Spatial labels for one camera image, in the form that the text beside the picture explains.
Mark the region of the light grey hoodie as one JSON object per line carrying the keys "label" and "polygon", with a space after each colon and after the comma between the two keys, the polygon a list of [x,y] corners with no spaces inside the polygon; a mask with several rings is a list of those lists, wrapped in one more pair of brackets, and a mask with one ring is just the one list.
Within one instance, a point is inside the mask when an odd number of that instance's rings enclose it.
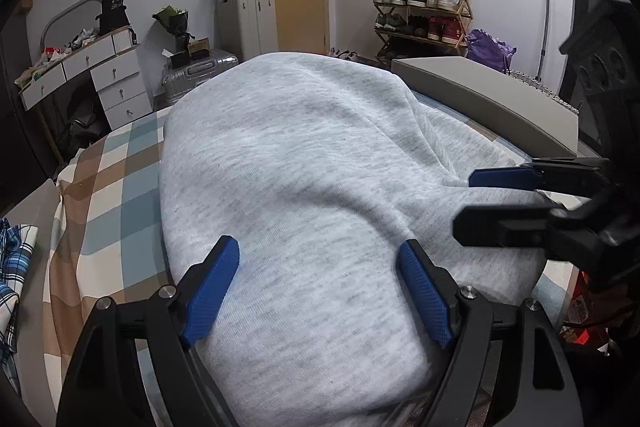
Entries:
{"label": "light grey hoodie", "polygon": [[398,426],[444,366],[396,268],[419,242],[460,284],[517,305],[540,251],[470,248],[469,205],[538,202],[472,188],[510,158],[421,104],[385,70],[299,53],[253,58],[169,112],[160,160],[168,265],[182,277],[219,237],[236,271],[198,354],[243,426]]}

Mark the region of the purple bag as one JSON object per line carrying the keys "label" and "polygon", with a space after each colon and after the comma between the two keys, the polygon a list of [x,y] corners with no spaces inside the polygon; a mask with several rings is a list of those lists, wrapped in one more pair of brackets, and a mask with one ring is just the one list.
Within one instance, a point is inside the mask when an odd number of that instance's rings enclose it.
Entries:
{"label": "purple bag", "polygon": [[489,68],[509,74],[511,61],[516,53],[516,47],[493,37],[483,29],[475,28],[466,36],[469,60],[480,63]]}

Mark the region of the checkered bed sheet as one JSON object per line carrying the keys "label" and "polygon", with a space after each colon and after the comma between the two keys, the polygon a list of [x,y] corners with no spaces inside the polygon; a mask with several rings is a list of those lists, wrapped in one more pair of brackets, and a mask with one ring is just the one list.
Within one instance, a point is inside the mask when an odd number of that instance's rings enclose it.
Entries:
{"label": "checkered bed sheet", "polygon": [[[501,139],[489,140],[454,112],[423,96],[416,99],[457,121],[515,160]],[[43,289],[44,363],[58,397],[82,325],[100,297],[118,303],[149,297],[174,277],[169,269],[160,211],[160,160],[171,108],[140,118],[80,152],[60,174],[60,201]],[[544,259],[528,297],[538,299],[552,321],[570,302],[575,271]]]}

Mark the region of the blue plaid shirt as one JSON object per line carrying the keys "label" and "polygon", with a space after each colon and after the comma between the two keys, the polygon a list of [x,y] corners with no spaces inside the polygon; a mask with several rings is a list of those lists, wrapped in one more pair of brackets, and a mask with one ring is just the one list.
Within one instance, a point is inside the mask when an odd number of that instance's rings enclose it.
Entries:
{"label": "blue plaid shirt", "polygon": [[35,225],[11,225],[8,219],[1,219],[1,369],[18,395],[21,394],[20,377],[14,361],[17,352],[17,319],[37,236],[38,228]]}

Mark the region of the bamboo shoe rack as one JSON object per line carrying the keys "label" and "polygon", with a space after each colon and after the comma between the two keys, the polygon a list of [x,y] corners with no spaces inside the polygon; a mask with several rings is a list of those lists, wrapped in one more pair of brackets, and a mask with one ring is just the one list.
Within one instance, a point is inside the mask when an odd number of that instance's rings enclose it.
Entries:
{"label": "bamboo shoe rack", "polygon": [[390,67],[396,58],[465,56],[473,21],[471,0],[372,0],[375,60]]}

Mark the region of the long grey pole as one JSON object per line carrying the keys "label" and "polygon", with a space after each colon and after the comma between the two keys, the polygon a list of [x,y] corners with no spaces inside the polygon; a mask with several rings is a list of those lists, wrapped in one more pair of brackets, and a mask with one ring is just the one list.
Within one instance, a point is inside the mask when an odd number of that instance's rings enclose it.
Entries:
{"label": "long grey pole", "polygon": [[544,62],[546,61],[548,39],[549,39],[549,25],[550,25],[550,6],[551,0],[544,0],[544,21],[542,22],[542,37],[540,52],[538,58],[538,66],[536,70],[535,80],[542,81],[542,73],[544,72]]}

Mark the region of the black bag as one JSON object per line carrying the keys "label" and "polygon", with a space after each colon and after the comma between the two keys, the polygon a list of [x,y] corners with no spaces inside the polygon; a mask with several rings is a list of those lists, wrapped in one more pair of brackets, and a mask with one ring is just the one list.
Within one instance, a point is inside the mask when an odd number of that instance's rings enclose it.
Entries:
{"label": "black bag", "polygon": [[71,101],[67,118],[68,139],[77,148],[87,148],[110,132],[104,110],[95,98]]}

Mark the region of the silver lying suitcase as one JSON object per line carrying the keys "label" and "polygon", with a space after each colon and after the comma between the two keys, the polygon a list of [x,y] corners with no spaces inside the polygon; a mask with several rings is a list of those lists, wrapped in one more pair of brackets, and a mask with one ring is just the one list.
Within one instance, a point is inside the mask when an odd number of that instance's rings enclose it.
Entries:
{"label": "silver lying suitcase", "polygon": [[218,49],[211,49],[208,57],[192,60],[188,65],[173,68],[170,63],[167,63],[160,84],[166,102],[174,105],[200,84],[238,64],[239,60],[235,55]]}

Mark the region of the white drawer desk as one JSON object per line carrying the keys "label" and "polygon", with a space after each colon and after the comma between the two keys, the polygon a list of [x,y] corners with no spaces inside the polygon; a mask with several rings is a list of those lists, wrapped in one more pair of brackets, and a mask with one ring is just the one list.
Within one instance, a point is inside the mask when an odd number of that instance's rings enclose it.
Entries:
{"label": "white drawer desk", "polygon": [[131,26],[117,28],[55,62],[20,93],[29,110],[76,78],[89,76],[112,131],[153,112]]}

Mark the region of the flower bouquet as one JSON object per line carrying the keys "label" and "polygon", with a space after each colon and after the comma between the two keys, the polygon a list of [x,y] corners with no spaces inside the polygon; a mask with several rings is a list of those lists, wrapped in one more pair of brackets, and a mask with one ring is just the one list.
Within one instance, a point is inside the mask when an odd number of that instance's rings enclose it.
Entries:
{"label": "flower bouquet", "polygon": [[191,62],[189,44],[193,38],[188,31],[189,12],[167,5],[152,17],[175,38],[175,52],[169,57],[170,67],[176,69],[188,65]]}

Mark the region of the black box on desk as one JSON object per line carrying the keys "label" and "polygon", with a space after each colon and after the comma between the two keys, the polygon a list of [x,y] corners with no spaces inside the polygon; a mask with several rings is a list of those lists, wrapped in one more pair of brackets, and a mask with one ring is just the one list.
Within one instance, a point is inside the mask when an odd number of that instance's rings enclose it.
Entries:
{"label": "black box on desk", "polygon": [[99,22],[99,35],[129,25],[124,0],[101,0],[101,13],[96,17]]}

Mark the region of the arched mirror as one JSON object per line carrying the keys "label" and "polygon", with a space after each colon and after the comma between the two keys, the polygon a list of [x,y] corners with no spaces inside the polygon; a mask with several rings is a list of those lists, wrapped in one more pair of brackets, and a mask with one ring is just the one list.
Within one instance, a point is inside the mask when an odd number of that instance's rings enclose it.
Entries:
{"label": "arched mirror", "polygon": [[65,46],[81,31],[97,28],[101,12],[101,0],[79,0],[68,6],[44,26],[39,41],[40,51]]}

